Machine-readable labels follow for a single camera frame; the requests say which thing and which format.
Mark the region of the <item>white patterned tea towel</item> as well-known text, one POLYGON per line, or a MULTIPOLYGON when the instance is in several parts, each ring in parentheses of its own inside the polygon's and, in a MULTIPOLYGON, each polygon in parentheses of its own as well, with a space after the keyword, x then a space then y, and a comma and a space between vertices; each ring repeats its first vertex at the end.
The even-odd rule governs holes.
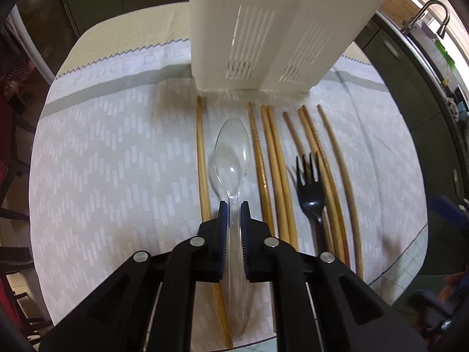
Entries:
POLYGON ((198 92, 188 40, 112 56, 57 78, 33 142, 29 216, 40 288, 54 323, 138 250, 170 251, 201 221, 196 99, 205 153, 247 103, 274 109, 288 176, 305 142, 305 105, 319 132, 343 214, 344 185, 316 106, 324 109, 351 178, 365 282, 392 304, 416 277, 428 248, 421 166, 390 92, 366 60, 341 56, 308 94, 198 92))

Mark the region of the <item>black plastic fork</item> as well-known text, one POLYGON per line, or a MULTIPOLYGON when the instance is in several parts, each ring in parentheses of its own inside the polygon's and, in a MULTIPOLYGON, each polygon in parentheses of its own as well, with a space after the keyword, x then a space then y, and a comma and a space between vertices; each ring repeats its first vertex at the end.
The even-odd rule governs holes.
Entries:
POLYGON ((311 153, 297 157, 296 177, 297 196, 299 204, 304 214, 312 224, 316 239, 316 254, 321 255, 327 251, 327 243, 324 230, 323 213, 326 206, 325 193, 322 185, 322 178, 318 172, 318 179, 314 176, 314 166, 319 161, 318 153, 311 153))

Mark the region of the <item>clear plastic spoon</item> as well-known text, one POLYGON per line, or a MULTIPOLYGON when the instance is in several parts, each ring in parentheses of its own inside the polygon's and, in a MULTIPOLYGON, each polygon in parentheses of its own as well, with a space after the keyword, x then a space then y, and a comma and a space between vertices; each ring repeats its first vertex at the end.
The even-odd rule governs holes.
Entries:
POLYGON ((240 225, 240 189, 250 166, 250 142, 247 130, 237 118, 228 119, 215 143, 214 168, 227 193, 229 211, 225 274, 223 287, 230 318, 231 332, 236 339, 245 334, 250 321, 254 289, 246 279, 240 225))

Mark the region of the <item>light wooden chopstick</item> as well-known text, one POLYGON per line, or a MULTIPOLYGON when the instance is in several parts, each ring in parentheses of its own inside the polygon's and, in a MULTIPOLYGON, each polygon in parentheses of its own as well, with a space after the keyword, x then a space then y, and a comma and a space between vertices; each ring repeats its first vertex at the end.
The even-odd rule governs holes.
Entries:
POLYGON ((281 175, 277 160, 277 152, 273 139, 273 132, 269 121, 267 108, 261 105, 261 120, 264 128, 264 135, 266 138, 267 153, 269 157, 269 167, 273 182, 273 195, 275 200, 275 208, 277 213, 277 227, 279 232, 279 238, 290 243, 288 233, 288 220, 286 214, 285 197, 283 193, 283 186, 281 182, 281 175))
POLYGON ((267 113, 269 117, 269 123, 271 125, 271 129, 273 132, 273 141, 274 141, 274 145, 275 145, 276 153, 277 153, 277 163, 279 166, 279 172, 280 172, 280 177, 281 177, 282 191, 284 193, 284 201, 285 201, 286 215, 287 215, 287 221, 288 221, 289 243, 292 245, 292 247, 295 250, 298 250, 297 227, 296 227, 296 222, 295 222, 295 217, 294 217, 294 212, 293 212, 293 203, 292 203, 292 197, 291 197, 291 192, 289 188, 287 168, 286 168, 284 154, 283 154, 283 150, 281 147, 281 141, 280 141, 279 132, 277 128, 276 115, 274 113, 274 109, 272 106, 267 106, 267 113))

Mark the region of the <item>red-tipped wooden chopstick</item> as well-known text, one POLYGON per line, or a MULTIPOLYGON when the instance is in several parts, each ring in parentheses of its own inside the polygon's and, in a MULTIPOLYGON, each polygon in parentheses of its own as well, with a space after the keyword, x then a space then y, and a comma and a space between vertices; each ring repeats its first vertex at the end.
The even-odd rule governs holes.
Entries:
POLYGON ((321 177, 323 179, 324 189, 326 192, 327 216, 329 217, 329 227, 331 229, 332 240, 334 242, 334 250, 339 257, 339 260, 347 267, 350 267, 351 261, 346 239, 344 216, 340 206, 339 195, 335 187, 331 167, 327 160, 327 154, 308 108, 303 105, 300 112, 305 117, 307 126, 312 133, 313 144, 316 146, 316 150, 320 153, 321 177))

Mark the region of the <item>white slotted utensil holder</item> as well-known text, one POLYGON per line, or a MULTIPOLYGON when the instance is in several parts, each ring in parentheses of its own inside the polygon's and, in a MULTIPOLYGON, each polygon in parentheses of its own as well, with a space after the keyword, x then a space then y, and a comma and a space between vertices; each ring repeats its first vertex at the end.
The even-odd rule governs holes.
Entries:
POLYGON ((189 0, 196 86, 308 92, 384 1, 189 0))

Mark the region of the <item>green lower cabinets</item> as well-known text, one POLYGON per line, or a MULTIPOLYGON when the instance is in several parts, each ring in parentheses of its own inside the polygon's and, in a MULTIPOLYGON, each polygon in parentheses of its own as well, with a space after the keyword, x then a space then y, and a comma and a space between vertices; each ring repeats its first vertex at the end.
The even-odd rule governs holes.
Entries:
POLYGON ((411 40, 376 13, 355 39, 393 96, 417 149, 427 203, 468 198, 468 148, 436 74, 411 40))

